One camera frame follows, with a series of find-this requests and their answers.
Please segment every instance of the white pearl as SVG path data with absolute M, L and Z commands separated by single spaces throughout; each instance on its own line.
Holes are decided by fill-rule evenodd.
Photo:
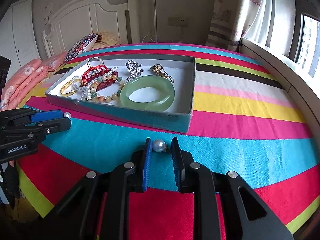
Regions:
M 165 151 L 166 149 L 166 144 L 164 142 L 164 140 L 161 140 L 161 139 L 157 139 L 157 140 L 154 140 L 152 142 L 152 149 L 155 151 L 155 152 L 163 152 Z
M 65 112 L 65 113 L 63 114 L 63 117 L 67 117 L 67 118 L 71 119 L 71 114 L 70 114 L 70 112 Z

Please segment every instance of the headboard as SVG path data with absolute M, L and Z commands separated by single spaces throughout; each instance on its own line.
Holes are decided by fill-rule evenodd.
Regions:
M 126 10 L 130 20 L 127 30 Z M 111 5 L 107 0 L 73 0 L 57 11 L 49 21 L 51 31 L 43 33 L 48 57 L 69 50 L 89 33 L 108 31 L 119 35 L 121 43 L 128 43 L 128 31 L 132 43 L 140 43 L 138 0 Z

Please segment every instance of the colorful striped fabric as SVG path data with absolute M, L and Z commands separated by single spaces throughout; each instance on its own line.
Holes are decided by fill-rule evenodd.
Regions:
M 194 112 L 187 134 L 70 111 L 51 105 L 44 95 L 59 76 L 87 57 L 140 53 L 193 56 L 197 69 L 207 71 L 196 71 Z M 210 170 L 237 171 L 292 233 L 319 206 L 319 159 L 312 133 L 281 85 L 247 56 L 174 44 L 98 49 L 64 66 L 25 102 L 40 110 L 62 109 L 72 115 L 69 131 L 47 136 L 38 154 L 19 161 L 21 189 L 42 216 L 89 169 L 113 170 L 127 161 L 146 137 L 170 142 L 177 136 L 180 147 Z M 192 239 L 192 194 L 176 192 L 170 155 L 153 153 L 149 186 L 146 193 L 133 194 L 130 200 L 130 239 Z M 141 212 L 146 219 L 137 221 Z M 172 235 L 171 227 L 181 218 L 185 223 Z M 139 234 L 142 223 L 159 228 L 157 236 Z

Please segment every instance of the gray box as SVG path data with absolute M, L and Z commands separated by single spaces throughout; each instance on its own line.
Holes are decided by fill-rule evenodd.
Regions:
M 122 122 L 181 133 L 188 132 L 192 116 L 195 87 L 196 64 L 194 57 L 165 54 L 126 54 L 101 56 L 100 58 L 108 68 L 119 66 L 117 71 L 119 76 L 124 80 L 129 76 L 125 65 L 129 59 L 142 64 L 142 68 L 144 69 L 142 75 L 152 75 L 150 67 L 154 64 L 161 64 L 168 75 L 174 78 L 175 98 L 172 105 L 164 112 L 157 112 L 123 107 L 119 99 L 111 101 L 109 104 L 83 101 L 80 100 L 81 92 L 77 92 L 69 97 L 61 96 L 61 87 L 70 81 L 73 76 L 82 75 L 88 69 L 87 63 L 89 59 L 69 70 L 62 78 L 48 88 L 45 94 L 49 102 L 56 106 Z M 99 65 L 99 61 L 91 61 L 90 64 L 96 66 Z M 103 96 L 111 96 L 113 93 L 117 93 L 118 90 L 119 85 L 116 82 L 110 87 L 100 90 L 98 93 Z M 155 100 L 152 97 L 156 97 L 156 91 L 153 91 L 152 88 L 144 88 L 134 92 L 130 96 L 130 99 L 140 102 L 143 102 L 141 100 L 146 100 L 145 102 L 148 102 Z

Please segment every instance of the wardrobe door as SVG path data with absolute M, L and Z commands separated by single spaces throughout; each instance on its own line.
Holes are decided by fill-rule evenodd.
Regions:
M 11 60 L 7 80 L 21 68 L 12 31 L 12 8 L 10 7 L 0 22 L 0 55 Z
M 17 2 L 12 7 L 13 37 L 21 66 L 39 58 L 32 25 L 31 1 Z

